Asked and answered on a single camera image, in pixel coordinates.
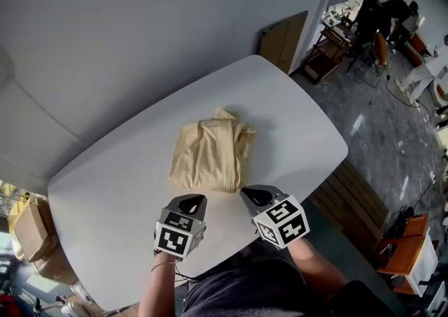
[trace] box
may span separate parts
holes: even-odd
[[[47,256],[37,260],[34,266],[45,279],[65,283],[69,286],[78,280],[60,244],[56,245]]]
[[[258,54],[288,74],[307,16],[303,11],[263,30]]]
[[[28,262],[49,253],[58,238],[48,201],[30,197],[15,219],[14,232]]]

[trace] wooden board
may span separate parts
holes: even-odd
[[[389,211],[347,159],[309,198],[364,257],[372,257]]]

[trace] yellow cloth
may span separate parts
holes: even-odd
[[[213,119],[181,128],[174,149],[169,180],[183,188],[236,192],[245,184],[249,148],[255,134],[221,108]]]

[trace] floor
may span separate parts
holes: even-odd
[[[435,102],[425,90],[421,102],[429,112],[423,107],[419,111],[392,96],[387,88],[406,101],[393,79],[402,80],[412,65],[399,52],[389,54],[390,81],[387,72],[379,79],[360,60],[346,73],[350,63],[347,58],[318,85],[302,73],[294,73],[291,78],[336,126],[349,147],[349,160],[389,211],[416,206],[416,213],[429,212],[431,237],[443,239],[442,175],[446,161],[441,158],[443,148],[433,129]],[[436,173],[432,185],[430,171]],[[417,204],[426,188],[423,204]]]

